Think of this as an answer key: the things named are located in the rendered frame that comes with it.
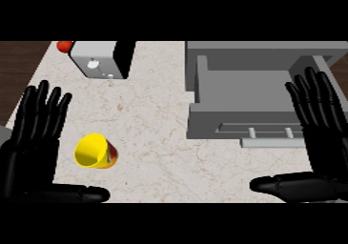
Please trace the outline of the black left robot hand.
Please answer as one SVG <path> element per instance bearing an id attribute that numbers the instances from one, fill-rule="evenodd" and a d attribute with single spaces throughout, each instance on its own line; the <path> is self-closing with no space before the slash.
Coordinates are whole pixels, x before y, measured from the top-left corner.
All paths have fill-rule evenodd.
<path id="1" fill-rule="evenodd" d="M 59 137 L 73 95 L 49 83 L 28 86 L 11 138 L 0 146 L 0 203 L 102 203 L 105 188 L 54 183 Z"/>

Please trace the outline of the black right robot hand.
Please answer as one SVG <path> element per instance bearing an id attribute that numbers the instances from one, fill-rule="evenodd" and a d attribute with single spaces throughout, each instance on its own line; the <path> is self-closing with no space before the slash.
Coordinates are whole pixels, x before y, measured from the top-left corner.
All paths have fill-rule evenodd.
<path id="1" fill-rule="evenodd" d="M 310 172 L 253 178 L 249 188 L 286 203 L 348 201 L 348 122 L 329 76 L 312 67 L 284 83 L 302 125 Z"/>

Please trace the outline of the yellow cup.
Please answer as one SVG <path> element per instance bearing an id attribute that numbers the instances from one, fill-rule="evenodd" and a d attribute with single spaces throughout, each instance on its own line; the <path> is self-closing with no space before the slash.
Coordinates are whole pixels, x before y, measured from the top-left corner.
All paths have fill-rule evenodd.
<path id="1" fill-rule="evenodd" d="M 73 158 L 82 168 L 108 169 L 117 162 L 119 152 L 101 133 L 89 133 L 74 146 Z"/>

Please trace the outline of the grey open drawer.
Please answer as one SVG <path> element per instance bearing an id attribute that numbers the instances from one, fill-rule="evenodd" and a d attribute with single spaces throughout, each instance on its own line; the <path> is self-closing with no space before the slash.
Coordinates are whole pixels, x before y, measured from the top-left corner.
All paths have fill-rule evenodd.
<path id="1" fill-rule="evenodd" d="M 284 84 L 305 68 L 327 72 L 321 55 L 302 56 L 283 71 L 212 71 L 199 56 L 194 102 L 188 105 L 190 139 L 281 138 L 302 136 L 302 126 Z"/>

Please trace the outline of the grey cabinet body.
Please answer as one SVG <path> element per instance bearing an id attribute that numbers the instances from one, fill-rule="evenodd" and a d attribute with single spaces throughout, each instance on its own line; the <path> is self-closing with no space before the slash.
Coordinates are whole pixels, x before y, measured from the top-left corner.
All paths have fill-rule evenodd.
<path id="1" fill-rule="evenodd" d="M 194 91 L 199 56 L 210 71 L 287 71 L 302 56 L 320 55 L 332 66 L 347 52 L 347 41 L 187 41 L 187 91 Z"/>

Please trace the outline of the white and black appliance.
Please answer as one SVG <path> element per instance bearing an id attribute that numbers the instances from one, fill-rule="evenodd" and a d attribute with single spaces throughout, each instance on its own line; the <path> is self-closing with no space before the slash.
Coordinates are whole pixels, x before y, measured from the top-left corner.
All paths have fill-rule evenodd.
<path id="1" fill-rule="evenodd" d="M 128 79 L 135 41 L 74 41 L 68 57 L 88 78 Z"/>

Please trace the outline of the red round fruit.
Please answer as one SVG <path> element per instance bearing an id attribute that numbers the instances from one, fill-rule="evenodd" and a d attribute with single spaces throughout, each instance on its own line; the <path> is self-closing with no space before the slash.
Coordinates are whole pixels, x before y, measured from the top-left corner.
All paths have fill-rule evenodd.
<path id="1" fill-rule="evenodd" d="M 68 53 L 71 47 L 73 47 L 73 41 L 58 41 L 58 42 L 57 42 L 57 50 L 58 50 L 61 53 Z"/>

